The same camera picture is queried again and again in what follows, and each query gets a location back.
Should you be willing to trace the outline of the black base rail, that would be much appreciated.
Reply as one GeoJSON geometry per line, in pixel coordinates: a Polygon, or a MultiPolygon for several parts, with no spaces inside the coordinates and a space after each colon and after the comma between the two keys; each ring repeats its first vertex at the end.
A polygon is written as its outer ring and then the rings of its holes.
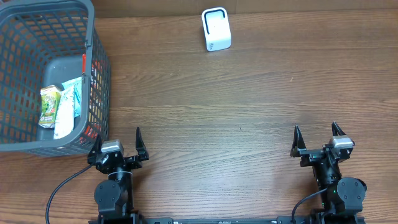
{"type": "MultiPolygon", "coordinates": [[[[292,218],[289,216],[279,216],[277,218],[244,218],[244,219],[179,219],[174,220],[173,218],[144,218],[142,215],[133,215],[127,219],[117,220],[89,220],[89,224],[100,224],[100,223],[139,223],[139,224],[292,224],[292,218]]],[[[295,217],[295,223],[297,224],[309,224],[309,223],[366,223],[363,217],[358,217],[356,220],[342,219],[325,217],[323,222],[311,221],[310,217],[298,216],[295,217]]]]}

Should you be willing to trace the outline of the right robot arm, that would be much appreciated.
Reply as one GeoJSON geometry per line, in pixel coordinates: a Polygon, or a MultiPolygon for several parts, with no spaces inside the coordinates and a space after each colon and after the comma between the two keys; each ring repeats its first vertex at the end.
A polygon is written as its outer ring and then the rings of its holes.
{"type": "Polygon", "coordinates": [[[292,209],[291,223],[364,223],[358,213],[363,211],[363,200],[367,185],[361,179],[343,177],[339,163],[350,158],[355,142],[338,126],[331,124],[332,137],[321,149],[307,149],[298,126],[294,129],[294,140],[290,150],[291,157],[299,157],[302,167],[311,167],[317,181],[315,192],[296,203],[292,209]],[[322,208],[299,218],[298,207],[307,200],[320,196],[322,208]]]}

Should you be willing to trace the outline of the white barcode scanner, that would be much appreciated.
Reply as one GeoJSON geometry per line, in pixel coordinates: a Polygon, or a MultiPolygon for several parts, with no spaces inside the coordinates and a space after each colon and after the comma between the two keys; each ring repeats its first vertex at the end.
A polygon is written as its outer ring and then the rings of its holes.
{"type": "Polygon", "coordinates": [[[206,9],[201,14],[201,20],[207,51],[214,52],[231,47],[231,29],[225,8],[206,9]]]}

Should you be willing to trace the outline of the green drink carton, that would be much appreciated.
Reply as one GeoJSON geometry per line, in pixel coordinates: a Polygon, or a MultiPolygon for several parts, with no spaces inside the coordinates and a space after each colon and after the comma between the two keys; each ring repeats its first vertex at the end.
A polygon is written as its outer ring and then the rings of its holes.
{"type": "Polygon", "coordinates": [[[40,95],[41,114],[39,125],[46,129],[54,128],[62,91],[55,85],[49,85],[40,90],[40,95]]]}

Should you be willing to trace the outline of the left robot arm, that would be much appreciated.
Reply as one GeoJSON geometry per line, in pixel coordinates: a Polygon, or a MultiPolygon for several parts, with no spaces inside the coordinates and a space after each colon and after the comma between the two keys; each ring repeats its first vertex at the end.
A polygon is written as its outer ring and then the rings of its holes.
{"type": "Polygon", "coordinates": [[[133,174],[144,161],[149,160],[141,130],[136,129],[136,151],[134,156],[124,156],[119,140],[103,141],[99,136],[88,154],[87,161],[96,170],[108,176],[94,191],[98,205],[98,217],[89,224],[130,223],[143,224],[144,216],[134,209],[133,174]]]}

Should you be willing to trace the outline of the grey plastic shopping basket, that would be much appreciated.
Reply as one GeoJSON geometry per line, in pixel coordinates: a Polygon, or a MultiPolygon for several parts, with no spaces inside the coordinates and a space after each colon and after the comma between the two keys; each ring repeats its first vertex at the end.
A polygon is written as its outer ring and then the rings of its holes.
{"type": "Polygon", "coordinates": [[[86,0],[1,2],[1,150],[86,154],[108,138],[111,67],[86,0]],[[81,79],[81,113],[55,139],[39,125],[41,89],[81,79]]]}

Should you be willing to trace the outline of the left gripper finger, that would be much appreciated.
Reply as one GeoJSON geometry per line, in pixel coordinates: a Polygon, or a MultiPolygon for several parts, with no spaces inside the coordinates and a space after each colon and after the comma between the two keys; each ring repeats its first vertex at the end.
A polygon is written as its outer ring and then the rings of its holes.
{"type": "Polygon", "coordinates": [[[136,151],[140,161],[149,160],[149,153],[142,139],[142,134],[139,127],[136,129],[136,151]]]}
{"type": "Polygon", "coordinates": [[[100,153],[101,151],[101,146],[102,146],[102,138],[100,135],[97,135],[95,142],[93,144],[93,147],[91,148],[88,158],[89,159],[95,159],[96,156],[100,153]]]}

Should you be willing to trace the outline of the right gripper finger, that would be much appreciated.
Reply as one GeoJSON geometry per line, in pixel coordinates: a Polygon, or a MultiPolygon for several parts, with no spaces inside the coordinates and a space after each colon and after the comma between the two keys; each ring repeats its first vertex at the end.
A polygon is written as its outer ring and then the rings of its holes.
{"type": "Polygon", "coordinates": [[[302,137],[302,133],[298,125],[294,128],[294,140],[292,143],[292,148],[290,150],[291,157],[299,157],[303,151],[306,151],[307,147],[302,137]]]}
{"type": "Polygon", "coordinates": [[[346,134],[335,121],[332,122],[331,128],[333,136],[344,136],[346,134]]]}

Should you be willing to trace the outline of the teal snack packet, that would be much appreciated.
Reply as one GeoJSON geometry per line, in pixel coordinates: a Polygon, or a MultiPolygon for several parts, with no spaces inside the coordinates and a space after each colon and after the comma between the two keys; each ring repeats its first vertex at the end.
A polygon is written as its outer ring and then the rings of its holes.
{"type": "Polygon", "coordinates": [[[62,83],[64,89],[73,87],[74,94],[74,117],[81,115],[81,91],[82,91],[82,77],[77,77],[62,83]]]}

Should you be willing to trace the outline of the white cosmetic tube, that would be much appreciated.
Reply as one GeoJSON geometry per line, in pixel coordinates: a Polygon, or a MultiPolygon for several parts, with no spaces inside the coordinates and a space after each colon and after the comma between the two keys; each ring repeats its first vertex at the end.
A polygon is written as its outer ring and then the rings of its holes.
{"type": "Polygon", "coordinates": [[[55,119],[54,139],[69,135],[74,128],[74,86],[70,85],[62,91],[57,116],[55,119]]]}

